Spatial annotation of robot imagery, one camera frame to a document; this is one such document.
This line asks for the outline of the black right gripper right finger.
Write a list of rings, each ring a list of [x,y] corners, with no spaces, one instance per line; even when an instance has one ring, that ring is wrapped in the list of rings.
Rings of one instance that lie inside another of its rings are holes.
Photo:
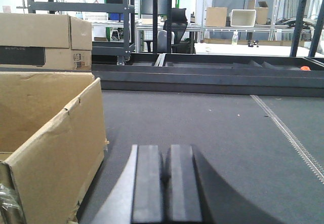
[[[194,146],[167,154],[167,223],[280,223],[235,190]]]

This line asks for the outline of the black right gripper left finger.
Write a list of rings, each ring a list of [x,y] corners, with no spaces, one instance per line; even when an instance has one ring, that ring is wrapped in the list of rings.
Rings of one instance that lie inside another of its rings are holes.
[[[133,145],[119,179],[92,223],[163,223],[162,166],[158,146]]]

